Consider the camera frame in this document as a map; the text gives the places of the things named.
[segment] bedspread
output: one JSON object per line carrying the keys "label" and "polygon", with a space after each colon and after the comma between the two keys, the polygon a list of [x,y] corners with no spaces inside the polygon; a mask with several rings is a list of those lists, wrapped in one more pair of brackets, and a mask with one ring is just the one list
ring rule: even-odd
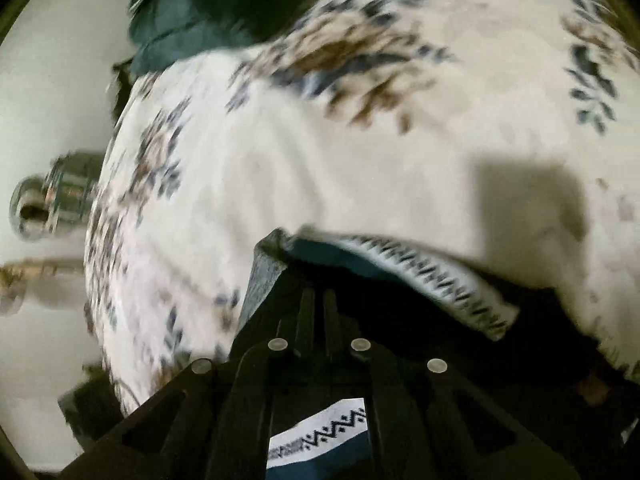
{"label": "bedspread", "polygon": [[85,254],[124,411],[226,357],[275,228],[444,308],[471,290],[492,314],[460,321],[491,338],[510,306],[425,262],[553,287],[640,381],[640,76],[615,23],[605,0],[321,0],[271,43],[137,81]]}

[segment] screw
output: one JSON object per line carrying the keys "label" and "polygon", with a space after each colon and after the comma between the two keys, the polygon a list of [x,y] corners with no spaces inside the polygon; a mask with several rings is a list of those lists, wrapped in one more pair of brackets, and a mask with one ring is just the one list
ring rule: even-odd
{"label": "screw", "polygon": [[442,359],[430,359],[427,362],[427,368],[434,374],[441,374],[447,371],[449,365],[447,365],[447,362]]}
{"label": "screw", "polygon": [[281,352],[285,350],[287,346],[289,346],[289,343],[287,343],[286,339],[275,337],[274,339],[269,341],[269,344],[267,346],[269,347],[269,350],[273,350],[274,352]]}
{"label": "screw", "polygon": [[211,361],[208,359],[196,359],[191,363],[191,371],[194,374],[204,375],[211,370]]}
{"label": "screw", "polygon": [[351,341],[351,348],[353,348],[356,352],[366,352],[371,348],[371,343],[368,339],[364,339],[363,337],[359,337]]}

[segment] patterned fabric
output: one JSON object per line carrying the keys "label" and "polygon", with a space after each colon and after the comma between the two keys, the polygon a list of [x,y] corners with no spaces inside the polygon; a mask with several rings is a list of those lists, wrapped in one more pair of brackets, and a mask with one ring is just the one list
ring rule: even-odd
{"label": "patterned fabric", "polygon": [[321,480],[370,460],[368,429],[364,399],[339,400],[270,438],[266,479]]}
{"label": "patterned fabric", "polygon": [[320,0],[270,44],[137,81],[86,245],[123,409],[224,359],[254,247],[307,226],[489,336],[513,307],[418,254],[553,287],[640,381],[639,65],[612,25],[604,0]]}

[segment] dark green pillow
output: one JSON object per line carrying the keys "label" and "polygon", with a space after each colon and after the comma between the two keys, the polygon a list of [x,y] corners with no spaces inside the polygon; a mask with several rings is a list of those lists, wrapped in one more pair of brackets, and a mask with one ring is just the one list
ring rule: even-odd
{"label": "dark green pillow", "polygon": [[282,31],[308,0],[131,0],[137,75],[219,47],[260,43]]}

